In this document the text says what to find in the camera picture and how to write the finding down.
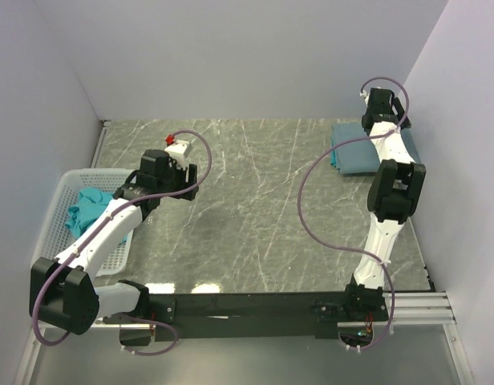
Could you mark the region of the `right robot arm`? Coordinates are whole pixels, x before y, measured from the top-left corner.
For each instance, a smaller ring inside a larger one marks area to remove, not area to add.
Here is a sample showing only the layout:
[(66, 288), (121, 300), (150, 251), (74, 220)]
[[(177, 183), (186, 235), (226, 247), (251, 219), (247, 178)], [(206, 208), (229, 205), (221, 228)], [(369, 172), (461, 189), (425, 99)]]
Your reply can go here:
[(417, 209), (426, 176), (426, 167), (409, 153), (402, 138), (408, 122), (399, 98), (382, 88), (362, 95), (366, 102), (362, 127), (375, 147), (379, 168), (367, 197), (370, 228), (365, 252), (342, 300), (343, 313), (356, 321), (387, 317), (383, 289), (391, 252)]

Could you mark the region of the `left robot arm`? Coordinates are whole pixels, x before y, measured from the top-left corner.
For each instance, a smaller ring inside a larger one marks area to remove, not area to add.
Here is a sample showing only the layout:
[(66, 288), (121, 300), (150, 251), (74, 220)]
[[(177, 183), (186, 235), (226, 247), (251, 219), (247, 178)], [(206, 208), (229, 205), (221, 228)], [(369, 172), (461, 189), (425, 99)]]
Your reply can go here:
[(155, 210), (163, 197), (191, 201), (198, 191), (197, 166), (186, 142), (147, 150), (139, 169), (116, 189), (90, 228), (55, 258), (39, 258), (30, 271), (30, 316), (81, 335), (94, 321), (123, 313), (142, 322), (151, 311), (146, 286), (123, 280), (96, 288), (95, 277), (119, 243)]

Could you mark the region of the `grey blue t shirt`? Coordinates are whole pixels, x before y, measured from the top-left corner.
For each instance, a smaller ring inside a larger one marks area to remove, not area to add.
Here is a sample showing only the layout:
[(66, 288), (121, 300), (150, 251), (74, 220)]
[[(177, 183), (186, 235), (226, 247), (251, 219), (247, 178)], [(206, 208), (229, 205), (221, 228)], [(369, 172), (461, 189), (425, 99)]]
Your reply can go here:
[(369, 134), (356, 122), (333, 128), (333, 146), (355, 139), (361, 140), (338, 148), (342, 175), (376, 173), (383, 160), (421, 164), (409, 129), (389, 122), (376, 123)]

